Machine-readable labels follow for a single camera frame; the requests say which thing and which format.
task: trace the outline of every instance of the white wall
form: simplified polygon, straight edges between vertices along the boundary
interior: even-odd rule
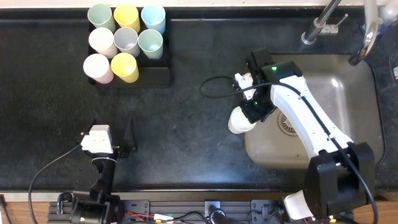
[[[19,7],[90,7],[96,3],[117,6],[133,3],[136,6],[160,4],[163,6],[325,6],[330,0],[0,0],[0,8]],[[397,0],[377,0],[386,5]],[[363,5],[363,0],[342,0],[340,6]]]

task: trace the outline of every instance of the black countertop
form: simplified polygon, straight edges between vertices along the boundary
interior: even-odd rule
[[[320,37],[311,46],[304,45],[300,35],[319,9],[206,11],[167,11],[172,18],[168,30],[173,82],[169,88],[145,90],[88,84],[82,69],[89,34],[84,11],[74,18],[65,11],[52,12],[49,18],[29,11],[0,17],[0,190],[27,190],[41,167],[74,146],[76,134],[90,119],[124,128],[130,115],[139,151],[118,160],[114,191],[300,189],[305,170],[266,169],[253,163],[244,136],[227,127],[234,99],[203,98],[199,84],[241,72],[246,55],[261,47],[275,54],[351,54],[363,39],[358,28],[362,11],[338,10],[332,20],[346,11],[354,16],[344,21],[337,36]],[[233,11],[239,16],[231,16]],[[31,19],[25,20],[26,13]],[[252,19],[242,19],[245,14]],[[375,72],[386,141],[376,188],[394,190],[398,86],[392,69],[398,66],[398,28],[382,36],[366,60]],[[210,85],[228,91],[220,83]],[[74,152],[44,171],[35,189],[71,190],[78,168],[86,163],[89,157]]]

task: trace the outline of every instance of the wooden surface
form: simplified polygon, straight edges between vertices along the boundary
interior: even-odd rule
[[[48,202],[34,202],[33,208],[38,223],[47,222],[47,214],[50,204]],[[398,223],[398,202],[378,202],[379,224]],[[33,223],[29,213],[27,202],[9,202],[7,209],[11,216],[13,224]],[[373,211],[370,205],[363,206],[354,210],[355,220],[358,223],[372,223]],[[8,224],[4,211],[1,209],[1,218],[3,224]]]

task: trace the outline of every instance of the stainless steel sink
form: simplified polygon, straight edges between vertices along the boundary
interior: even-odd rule
[[[348,63],[349,55],[273,55],[276,62],[294,61],[312,95],[330,119],[354,142],[367,142],[375,162],[384,154],[376,88],[370,66]],[[309,158],[299,137],[280,110],[245,134],[246,151],[270,168],[307,168]]]

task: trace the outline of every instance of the faucet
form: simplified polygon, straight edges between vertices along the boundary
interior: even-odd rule
[[[323,10],[318,18],[315,18],[308,32],[304,32],[301,36],[304,44],[311,45],[317,40],[318,35],[324,35],[325,30],[329,30],[327,35],[336,34],[338,26],[343,22],[345,17],[335,26],[326,25],[326,21],[329,19],[331,13],[336,9],[341,0],[331,0],[327,7]],[[366,18],[366,29],[364,33],[364,39],[361,48],[354,53],[348,62],[350,65],[357,65],[360,61],[367,56],[372,49],[374,42],[376,41],[377,31],[379,29],[379,18],[377,14],[377,2],[376,0],[364,0],[364,10]]]

